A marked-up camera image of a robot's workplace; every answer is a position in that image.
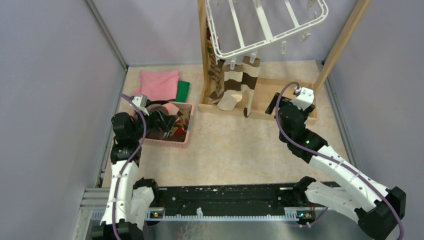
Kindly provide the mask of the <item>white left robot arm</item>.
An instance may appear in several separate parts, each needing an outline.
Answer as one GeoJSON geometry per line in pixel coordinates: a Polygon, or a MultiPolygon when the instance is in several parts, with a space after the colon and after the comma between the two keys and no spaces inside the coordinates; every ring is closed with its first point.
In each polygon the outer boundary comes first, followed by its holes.
{"type": "Polygon", "coordinates": [[[100,224],[91,230],[93,240],[143,240],[149,207],[160,202],[157,182],[138,178],[142,144],[150,132],[167,136],[179,120],[177,113],[157,107],[149,114],[119,112],[111,118],[114,132],[110,153],[111,185],[100,224]]]}

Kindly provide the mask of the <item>cream brown block sock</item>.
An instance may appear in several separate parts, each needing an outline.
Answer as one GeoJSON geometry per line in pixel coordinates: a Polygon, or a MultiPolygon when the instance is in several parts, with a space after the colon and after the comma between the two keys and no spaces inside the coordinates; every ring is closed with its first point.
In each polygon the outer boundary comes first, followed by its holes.
{"type": "Polygon", "coordinates": [[[244,73],[244,66],[242,64],[225,65],[224,68],[224,92],[222,99],[218,102],[217,107],[222,111],[232,111],[237,103],[242,98],[242,78],[244,73]]]}

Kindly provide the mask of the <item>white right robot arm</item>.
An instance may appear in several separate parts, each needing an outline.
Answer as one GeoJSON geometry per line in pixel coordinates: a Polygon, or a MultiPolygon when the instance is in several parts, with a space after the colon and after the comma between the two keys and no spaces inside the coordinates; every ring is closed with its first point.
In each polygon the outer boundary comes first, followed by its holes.
{"type": "Polygon", "coordinates": [[[341,157],[317,133],[306,127],[306,120],[315,106],[298,107],[294,100],[275,93],[266,109],[274,110],[279,128],[279,140],[286,143],[293,155],[330,176],[339,188],[330,187],[305,176],[293,192],[299,206],[309,203],[328,207],[356,222],[374,240],[385,240],[399,227],[399,239],[404,236],[401,220],[406,211],[406,193],[398,186],[387,186],[371,179],[341,157]]]}

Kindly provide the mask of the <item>brown beige striped sock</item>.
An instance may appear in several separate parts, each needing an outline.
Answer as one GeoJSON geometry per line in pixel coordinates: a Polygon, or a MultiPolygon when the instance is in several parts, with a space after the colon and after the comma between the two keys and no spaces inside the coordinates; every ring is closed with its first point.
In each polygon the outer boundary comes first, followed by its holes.
{"type": "Polygon", "coordinates": [[[214,45],[211,39],[211,32],[208,26],[206,26],[206,47],[209,67],[212,68],[212,65],[216,63],[216,56],[214,52],[214,45]]]}

